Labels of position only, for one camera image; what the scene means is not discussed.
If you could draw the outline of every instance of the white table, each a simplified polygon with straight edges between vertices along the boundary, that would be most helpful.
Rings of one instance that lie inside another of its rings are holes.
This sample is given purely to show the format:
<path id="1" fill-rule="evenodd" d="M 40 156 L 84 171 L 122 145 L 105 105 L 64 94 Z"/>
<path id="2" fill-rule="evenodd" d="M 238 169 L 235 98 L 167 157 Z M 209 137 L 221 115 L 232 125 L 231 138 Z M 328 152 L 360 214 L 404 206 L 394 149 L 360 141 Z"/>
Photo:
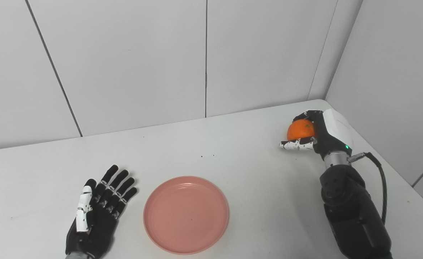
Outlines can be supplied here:
<path id="1" fill-rule="evenodd" d="M 0 150 L 0 258 L 64 258 L 65 235 L 85 181 L 112 165 L 128 169 L 139 194 L 128 207 L 106 259 L 338 259 L 323 212 L 313 151 L 279 148 L 292 118 L 327 109 L 322 100 Z M 388 183 L 387 230 L 395 259 L 423 259 L 423 199 L 357 133 L 355 149 L 372 151 Z M 381 182 L 367 159 L 354 163 L 377 208 Z M 225 194 L 231 216 L 224 236 L 189 256 L 169 254 L 148 238 L 144 204 L 162 182 L 206 178 Z"/>

